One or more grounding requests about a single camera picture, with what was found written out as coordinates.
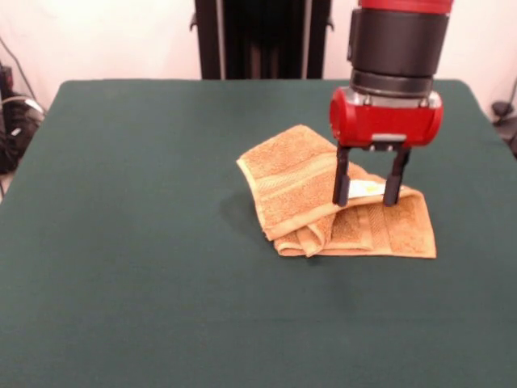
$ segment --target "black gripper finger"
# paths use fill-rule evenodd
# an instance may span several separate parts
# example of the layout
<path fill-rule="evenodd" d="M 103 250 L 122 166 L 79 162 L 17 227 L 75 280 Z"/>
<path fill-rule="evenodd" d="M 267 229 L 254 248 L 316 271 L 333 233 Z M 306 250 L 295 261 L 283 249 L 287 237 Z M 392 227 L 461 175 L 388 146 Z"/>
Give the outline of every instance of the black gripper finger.
<path fill-rule="evenodd" d="M 394 206 L 398 203 L 401 191 L 402 175 L 390 175 L 386 180 L 385 194 L 383 197 L 386 206 Z"/>
<path fill-rule="evenodd" d="M 336 175 L 334 183 L 334 199 L 335 205 L 344 207 L 348 203 L 348 190 L 350 189 L 350 178 L 348 175 Z"/>

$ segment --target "towel fold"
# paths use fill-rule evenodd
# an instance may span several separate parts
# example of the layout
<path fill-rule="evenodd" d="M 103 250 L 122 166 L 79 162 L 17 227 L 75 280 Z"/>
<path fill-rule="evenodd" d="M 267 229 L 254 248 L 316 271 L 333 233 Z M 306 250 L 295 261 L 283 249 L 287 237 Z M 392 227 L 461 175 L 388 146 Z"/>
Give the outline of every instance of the towel fold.
<path fill-rule="evenodd" d="M 403 186 L 393 207 L 382 194 L 332 203 L 336 146 L 297 125 L 245 152 L 237 164 L 246 177 L 266 238 L 282 256 L 395 255 L 434 259 L 435 236 L 424 195 Z M 352 185 L 384 184 L 350 163 Z"/>

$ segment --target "black cord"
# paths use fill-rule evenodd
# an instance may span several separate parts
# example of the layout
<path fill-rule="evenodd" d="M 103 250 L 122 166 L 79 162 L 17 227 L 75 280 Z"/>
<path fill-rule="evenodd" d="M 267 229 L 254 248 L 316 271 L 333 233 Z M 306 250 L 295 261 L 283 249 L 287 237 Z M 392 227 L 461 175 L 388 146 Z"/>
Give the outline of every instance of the black cord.
<path fill-rule="evenodd" d="M 41 120 L 33 117 L 34 108 L 23 100 L 11 100 L 4 107 L 6 129 L 0 131 L 0 175 L 9 174 L 18 168 L 32 138 L 40 127 Z"/>
<path fill-rule="evenodd" d="M 7 44 L 6 42 L 3 41 L 2 37 L 0 36 L 0 44 L 3 46 L 3 48 L 7 51 L 7 53 L 11 56 L 11 58 L 13 58 L 13 61 L 15 61 L 16 63 L 16 66 L 18 67 L 18 70 L 20 72 L 20 74 L 22 74 L 22 78 L 23 80 L 25 81 L 25 83 L 27 84 L 27 88 L 29 89 L 29 91 L 31 92 L 31 97 L 34 99 L 34 100 L 37 100 L 36 98 L 36 95 L 34 94 L 34 91 L 31 87 L 31 83 L 27 80 L 27 77 L 25 76 L 25 73 L 23 72 L 23 69 L 22 69 L 22 66 L 19 64 L 19 61 L 18 61 L 18 58 L 13 54 L 12 51 L 9 50 L 9 48 L 7 47 Z"/>
<path fill-rule="evenodd" d="M 511 91 L 510 99 L 508 100 L 508 105 L 506 106 L 506 111 L 504 112 L 504 115 L 502 115 L 502 118 L 505 118 L 506 116 L 508 116 L 510 114 L 511 103 L 514 100 L 516 93 L 517 93 L 517 78 L 515 79 L 514 88 Z"/>
<path fill-rule="evenodd" d="M 35 110 L 38 111 L 38 109 L 33 107 L 31 104 L 27 103 L 27 99 L 31 99 L 32 101 L 34 101 L 41 108 L 41 110 L 43 111 L 42 112 L 43 116 L 47 116 L 47 113 L 48 113 L 47 109 L 43 108 L 40 103 L 38 103 L 35 99 L 31 98 L 30 96 L 20 95 L 18 93 L 14 93 L 14 95 L 12 95 L 11 97 L 8 97 L 8 98 L 4 99 L 1 102 L 1 104 L 3 106 L 3 105 L 6 105 L 7 103 L 17 103 L 17 102 L 19 103 L 19 102 L 22 102 L 22 103 L 26 104 L 28 107 L 34 108 Z"/>

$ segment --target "green table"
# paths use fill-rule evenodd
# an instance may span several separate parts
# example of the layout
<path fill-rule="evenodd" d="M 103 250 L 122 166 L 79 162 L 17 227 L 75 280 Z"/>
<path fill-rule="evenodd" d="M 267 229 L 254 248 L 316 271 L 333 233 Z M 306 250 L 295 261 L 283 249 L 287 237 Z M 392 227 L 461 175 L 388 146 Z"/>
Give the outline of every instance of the green table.
<path fill-rule="evenodd" d="M 437 260 L 263 237 L 235 160 L 330 138 L 338 84 L 63 85 L 0 206 L 0 387 L 515 387 L 517 164 L 464 84 L 406 174 Z"/>

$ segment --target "towel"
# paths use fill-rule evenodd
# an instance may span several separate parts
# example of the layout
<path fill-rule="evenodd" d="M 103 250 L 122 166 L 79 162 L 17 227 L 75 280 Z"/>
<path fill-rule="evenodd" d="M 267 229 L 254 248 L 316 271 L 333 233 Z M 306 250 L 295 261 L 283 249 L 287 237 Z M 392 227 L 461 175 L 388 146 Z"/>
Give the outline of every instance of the towel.
<path fill-rule="evenodd" d="M 263 233 L 279 255 L 435 259 L 435 236 L 420 191 L 402 186 L 393 207 L 384 206 L 382 193 L 351 197 L 339 207 L 332 203 L 336 163 L 336 146 L 304 125 L 279 133 L 237 160 Z M 385 183 L 353 162 L 348 175 L 351 185 Z"/>

